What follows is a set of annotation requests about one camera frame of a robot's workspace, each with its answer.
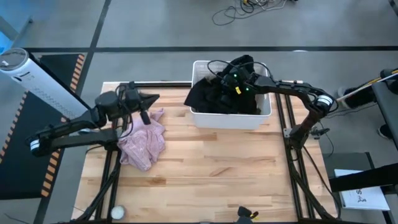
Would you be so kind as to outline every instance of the orange and black striped tape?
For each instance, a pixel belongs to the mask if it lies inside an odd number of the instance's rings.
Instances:
[[[75,92],[76,88],[77,88],[77,84],[79,82],[80,79],[80,73],[81,73],[81,69],[83,68],[83,62],[84,62],[85,56],[84,55],[79,55],[76,61],[76,65],[75,65],[75,69],[73,71],[73,76],[72,76],[72,80],[70,82],[70,89]],[[18,117],[21,115],[22,113],[22,109],[25,103],[25,99],[27,96],[28,91],[26,90],[24,95],[22,96],[22,100],[19,103],[19,107],[18,110],[16,112],[15,118],[12,121],[11,127],[10,127],[10,131],[8,132],[8,135],[6,137],[6,142],[4,143],[1,151],[0,151],[0,164],[2,162],[2,160],[4,160],[4,155],[6,154],[6,150],[8,148],[8,144],[11,140],[11,136],[14,132],[15,126],[17,124],[18,121]],[[61,118],[61,122],[65,122],[66,119],[65,117]],[[51,192],[51,187],[53,185],[53,180],[54,180],[54,175],[55,175],[55,171],[58,168],[58,159],[60,157],[60,152],[61,149],[57,149],[55,152],[53,152],[51,154],[50,157],[50,162],[49,162],[49,166],[47,167],[47,173],[45,174],[45,179],[43,182],[43,188],[42,188],[42,195],[44,197],[48,197],[50,195]]]

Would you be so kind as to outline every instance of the pink towel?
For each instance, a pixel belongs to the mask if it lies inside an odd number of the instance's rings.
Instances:
[[[118,146],[122,150],[121,164],[131,164],[141,171],[147,171],[152,167],[165,148],[162,136],[165,128],[157,122],[163,114],[163,109],[151,113],[149,125],[144,125],[140,117],[133,118],[131,134],[118,142]],[[126,135],[130,128],[131,124],[122,136]]]

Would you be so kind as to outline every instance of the butcher block tabletop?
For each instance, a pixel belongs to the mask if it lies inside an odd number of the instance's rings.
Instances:
[[[114,90],[118,85],[105,82],[101,92]],[[259,212],[255,222],[296,222],[274,94],[270,94],[271,116],[255,131],[203,129],[195,127],[189,107],[183,105],[189,90],[140,89],[144,93],[160,94],[149,111],[161,108],[165,111],[159,121],[165,126],[165,151],[147,172],[130,165],[121,166],[116,205],[123,205],[126,215],[120,222],[231,223],[238,219],[240,205]],[[291,100],[295,120],[301,123],[308,111],[298,98],[291,97]],[[284,97],[282,104],[287,118]],[[305,145],[327,180],[318,141],[309,139]],[[101,147],[86,155],[72,218],[79,217],[98,193],[105,157],[106,151]],[[304,151],[303,159],[311,191],[335,216],[333,198]],[[109,191],[102,217],[106,217]],[[300,197],[304,217],[308,217],[301,190]]]

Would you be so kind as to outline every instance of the gray floor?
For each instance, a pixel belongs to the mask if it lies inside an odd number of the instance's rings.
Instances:
[[[90,46],[104,0],[28,2],[35,22],[18,46]],[[213,25],[211,16],[231,4],[227,0],[113,0],[98,47],[398,45],[398,17],[387,0],[301,0],[228,26]],[[97,53],[82,98],[93,105],[105,81],[190,80],[196,60],[231,60],[245,53],[265,62],[278,79],[305,80],[330,93],[341,85],[355,86],[374,78],[383,68],[398,66],[398,52]],[[4,124],[0,138],[8,132],[23,91],[0,76],[0,122]],[[393,143],[376,134],[382,123],[376,106],[323,120],[331,128],[336,153],[368,151],[376,167],[398,162]],[[324,153],[330,152],[326,138],[320,144]],[[84,154],[84,150],[65,151],[45,223],[70,218]],[[398,200],[392,197],[389,202],[397,215]],[[37,205],[38,200],[1,201],[0,223],[16,223],[1,215],[4,212],[32,223]],[[344,220],[384,223],[380,213],[373,219],[367,217],[374,216],[365,211],[343,213]]]

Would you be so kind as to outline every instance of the black floor mat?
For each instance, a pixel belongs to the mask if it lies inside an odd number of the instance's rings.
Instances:
[[[74,83],[82,85],[78,78],[83,60],[84,56],[78,54],[45,55],[40,59],[72,89],[76,88]],[[61,113],[32,93],[24,95],[0,153],[0,200],[50,195],[63,149],[51,156],[34,157],[24,140],[48,124],[61,122],[61,118]]]

